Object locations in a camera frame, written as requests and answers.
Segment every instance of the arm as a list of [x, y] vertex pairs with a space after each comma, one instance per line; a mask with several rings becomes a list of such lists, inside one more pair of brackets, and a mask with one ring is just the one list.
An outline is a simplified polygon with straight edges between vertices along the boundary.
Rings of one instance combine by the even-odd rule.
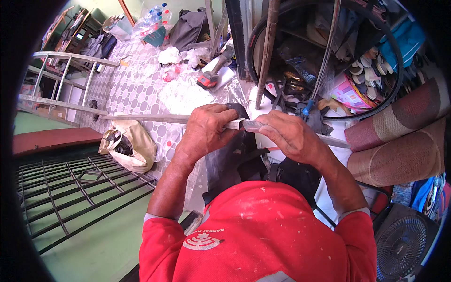
[[186, 181], [196, 162], [225, 146], [238, 130], [223, 126], [238, 118], [238, 112], [226, 105], [204, 105], [194, 109], [182, 140], [175, 149], [163, 176], [147, 206], [147, 213], [159, 217], [178, 219], [183, 211]]
[[256, 120], [268, 125], [263, 126], [260, 133], [276, 143], [287, 157], [312, 165], [324, 176], [337, 213], [368, 207], [352, 174], [302, 119], [271, 111]]

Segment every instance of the paint-stained shirt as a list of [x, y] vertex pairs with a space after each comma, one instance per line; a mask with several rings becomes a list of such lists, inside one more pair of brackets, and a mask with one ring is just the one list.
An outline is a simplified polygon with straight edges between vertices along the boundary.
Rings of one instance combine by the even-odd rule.
[[147, 218], [140, 281], [375, 281], [370, 216], [346, 215], [334, 231], [293, 187], [246, 181], [205, 207], [185, 236], [180, 224]]

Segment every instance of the man's left hand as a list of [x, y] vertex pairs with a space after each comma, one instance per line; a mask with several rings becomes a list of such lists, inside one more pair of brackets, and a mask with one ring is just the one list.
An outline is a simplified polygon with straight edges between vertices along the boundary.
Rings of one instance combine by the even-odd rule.
[[194, 165], [203, 156], [224, 147], [238, 134], [239, 130], [223, 129], [238, 116], [236, 110], [226, 105], [211, 104], [195, 108], [176, 153], [183, 154], [184, 159]]

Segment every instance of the fan grille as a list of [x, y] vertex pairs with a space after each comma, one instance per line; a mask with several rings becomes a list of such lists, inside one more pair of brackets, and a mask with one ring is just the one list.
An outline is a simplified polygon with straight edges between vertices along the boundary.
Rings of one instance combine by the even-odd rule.
[[418, 264], [426, 245], [423, 220], [410, 215], [393, 222], [377, 242], [377, 278], [397, 281]]

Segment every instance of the gray bag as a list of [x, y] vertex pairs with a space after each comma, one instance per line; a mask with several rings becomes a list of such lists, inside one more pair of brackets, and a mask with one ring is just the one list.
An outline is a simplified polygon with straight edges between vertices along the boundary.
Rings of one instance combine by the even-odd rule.
[[197, 48], [195, 43], [201, 41], [202, 35], [207, 32], [208, 20], [205, 8], [201, 7], [197, 12], [181, 10], [179, 20], [170, 33], [169, 42], [180, 52], [187, 51]]

